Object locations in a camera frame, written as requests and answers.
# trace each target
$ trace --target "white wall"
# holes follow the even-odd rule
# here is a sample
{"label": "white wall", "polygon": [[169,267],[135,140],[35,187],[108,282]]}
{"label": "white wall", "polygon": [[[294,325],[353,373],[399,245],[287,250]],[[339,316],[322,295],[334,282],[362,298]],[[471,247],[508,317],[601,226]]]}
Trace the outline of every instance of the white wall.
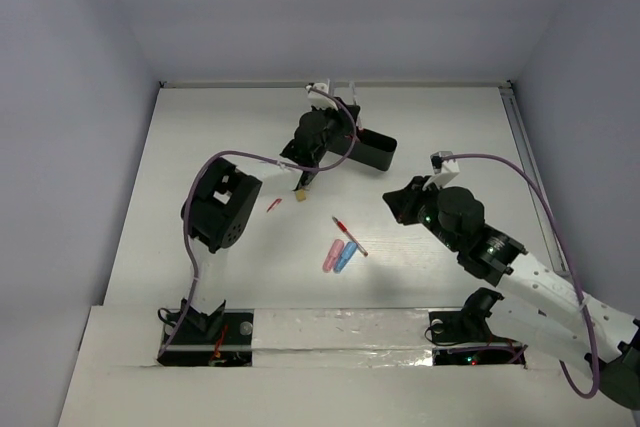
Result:
{"label": "white wall", "polygon": [[115,0],[0,0],[0,425],[57,424],[157,92]]}
{"label": "white wall", "polygon": [[120,1],[163,80],[504,80],[562,0]]}
{"label": "white wall", "polygon": [[640,0],[566,0],[517,96],[586,287],[640,317]]}

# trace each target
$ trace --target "blue marker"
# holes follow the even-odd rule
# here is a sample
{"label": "blue marker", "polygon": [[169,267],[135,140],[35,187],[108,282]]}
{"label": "blue marker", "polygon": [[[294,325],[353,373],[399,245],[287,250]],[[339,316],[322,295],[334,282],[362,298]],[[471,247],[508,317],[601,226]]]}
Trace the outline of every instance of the blue marker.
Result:
{"label": "blue marker", "polygon": [[355,254],[356,250],[358,250],[358,246],[355,242],[347,243],[347,246],[342,250],[342,253],[340,254],[338,262],[336,262],[336,266],[333,268],[333,271],[336,274],[342,272],[342,269],[344,269],[347,263],[351,260],[351,257],[353,257],[353,254]]}

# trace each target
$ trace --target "pen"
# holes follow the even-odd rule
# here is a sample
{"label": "pen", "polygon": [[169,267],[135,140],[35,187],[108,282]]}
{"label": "pen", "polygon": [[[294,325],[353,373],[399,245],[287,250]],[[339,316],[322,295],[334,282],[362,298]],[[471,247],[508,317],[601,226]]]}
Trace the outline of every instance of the pen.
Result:
{"label": "pen", "polygon": [[345,225],[344,225],[342,222],[340,222],[337,218],[335,218],[335,217],[331,217],[331,218],[333,219],[333,221],[335,222],[335,224],[338,226],[338,228],[339,228],[339,229],[344,233],[344,235],[346,235],[346,236],[349,238],[349,240],[350,240],[351,242],[353,242],[354,244],[356,244],[356,247],[358,248],[358,250],[359,250],[360,252],[362,252],[362,255],[364,255],[365,257],[366,257],[366,256],[368,256],[368,255],[369,255],[369,252],[367,252],[367,251],[364,249],[364,247],[362,247],[362,245],[360,245],[360,242],[358,242],[358,241],[356,240],[356,238],[355,238],[353,235],[351,235],[351,232],[349,232],[349,230],[347,230],[347,228],[345,227]]}

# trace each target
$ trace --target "white table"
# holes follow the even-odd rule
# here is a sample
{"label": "white table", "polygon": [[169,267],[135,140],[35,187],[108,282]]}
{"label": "white table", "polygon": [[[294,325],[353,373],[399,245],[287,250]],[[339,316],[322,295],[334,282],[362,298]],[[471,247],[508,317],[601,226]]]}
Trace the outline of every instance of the white table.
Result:
{"label": "white table", "polygon": [[[220,256],[212,299],[263,309],[458,307],[484,286],[426,229],[397,225],[381,196],[430,173],[429,154],[438,150],[492,153],[518,163],[498,89],[362,88],[359,97],[364,126],[398,140],[389,172],[347,161],[319,174],[308,200],[297,203],[290,191],[297,173],[229,159],[264,185],[242,239],[226,259]],[[376,317],[374,326],[382,325],[376,329],[369,322],[350,328],[340,315],[334,325],[314,321],[313,311],[299,311],[297,320],[290,311],[273,311],[271,338],[259,331],[266,323],[256,322],[256,345],[266,351],[256,354],[255,367],[156,366],[161,326],[155,310],[176,307],[190,281],[179,211],[193,176],[223,149],[277,156],[306,110],[302,89],[161,90],[105,305],[92,310],[61,426],[633,425],[630,413],[604,396],[589,402],[575,396],[557,363],[536,352],[527,354],[529,370],[420,367],[430,360],[421,338],[424,312],[402,320],[401,311],[379,311],[371,315],[386,320]],[[328,154],[326,162],[335,159]],[[482,200],[487,221],[548,262],[519,177],[487,161],[463,161],[461,170],[456,183]],[[267,214],[277,197],[282,204]],[[339,237],[331,215],[370,252],[367,259],[356,255],[340,275],[321,270]],[[349,331],[353,335],[341,334]],[[378,353],[394,350],[394,367],[376,363],[370,342]],[[301,345],[318,351],[273,355]]]}

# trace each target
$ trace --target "pink marker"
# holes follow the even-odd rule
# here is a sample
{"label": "pink marker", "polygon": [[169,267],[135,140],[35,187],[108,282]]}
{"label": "pink marker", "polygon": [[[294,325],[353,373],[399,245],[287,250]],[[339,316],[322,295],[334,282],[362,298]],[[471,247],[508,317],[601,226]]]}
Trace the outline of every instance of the pink marker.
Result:
{"label": "pink marker", "polygon": [[344,248],[344,242],[340,239],[336,239],[333,241],[333,245],[331,245],[331,249],[327,254],[327,258],[322,265],[322,270],[325,272],[331,272],[333,270],[333,266],[336,265],[340,254],[342,253],[342,249]]}

